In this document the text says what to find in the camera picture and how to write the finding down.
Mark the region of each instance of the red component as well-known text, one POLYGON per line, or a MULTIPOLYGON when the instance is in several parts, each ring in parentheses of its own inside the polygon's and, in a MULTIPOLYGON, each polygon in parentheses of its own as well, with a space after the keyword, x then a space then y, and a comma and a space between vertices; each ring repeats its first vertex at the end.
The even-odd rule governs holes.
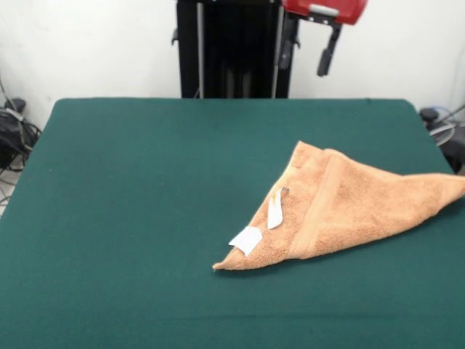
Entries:
POLYGON ((339 15, 336 22, 342 24, 355 24, 366 7, 367 0, 283 0, 287 12, 309 17, 312 13, 310 7, 319 5, 337 9, 339 15))

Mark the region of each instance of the white tag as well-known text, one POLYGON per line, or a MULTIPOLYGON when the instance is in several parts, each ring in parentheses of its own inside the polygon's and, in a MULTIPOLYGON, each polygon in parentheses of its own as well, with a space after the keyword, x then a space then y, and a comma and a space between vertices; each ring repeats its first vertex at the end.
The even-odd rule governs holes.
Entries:
POLYGON ((263 236, 260 229, 255 227, 246 227, 233 240, 231 240, 230 245, 236 246, 239 250, 244 252, 246 257, 248 257, 262 238, 263 236))
POLYGON ((283 222, 283 208, 281 206, 281 193, 283 189, 278 190, 270 199, 268 204, 268 230, 278 227, 283 222))

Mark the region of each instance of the green table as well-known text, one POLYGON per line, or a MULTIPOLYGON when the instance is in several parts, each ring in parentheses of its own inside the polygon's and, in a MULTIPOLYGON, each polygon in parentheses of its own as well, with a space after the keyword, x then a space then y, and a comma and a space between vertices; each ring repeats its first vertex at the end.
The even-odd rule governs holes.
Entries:
POLYGON ((62 100, 0 222, 0 348, 465 348, 465 202, 216 272, 297 142, 449 172, 399 100, 62 100))

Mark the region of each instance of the orange towel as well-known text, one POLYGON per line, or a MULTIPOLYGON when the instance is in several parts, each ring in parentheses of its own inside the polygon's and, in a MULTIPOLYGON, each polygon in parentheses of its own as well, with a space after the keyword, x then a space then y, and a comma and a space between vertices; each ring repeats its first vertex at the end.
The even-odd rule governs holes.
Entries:
POLYGON ((262 240, 247 257, 234 247, 213 269, 262 268, 366 244, 421 224, 463 195, 463 177, 401 176, 299 142, 248 225, 260 229, 262 240), (268 204, 281 188, 288 189, 283 222, 268 230, 268 204))

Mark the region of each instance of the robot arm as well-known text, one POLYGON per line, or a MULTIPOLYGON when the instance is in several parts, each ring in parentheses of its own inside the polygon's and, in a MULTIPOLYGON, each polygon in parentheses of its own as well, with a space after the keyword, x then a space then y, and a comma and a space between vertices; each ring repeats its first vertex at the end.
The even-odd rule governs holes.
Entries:
POLYGON ((323 50, 320 66, 318 67, 318 76, 327 76, 342 26, 357 23, 366 7, 366 3, 367 0, 283 0, 286 18, 281 46, 280 68, 288 68, 289 49, 298 42, 296 38, 298 22, 308 20, 329 25, 333 28, 328 47, 323 50))

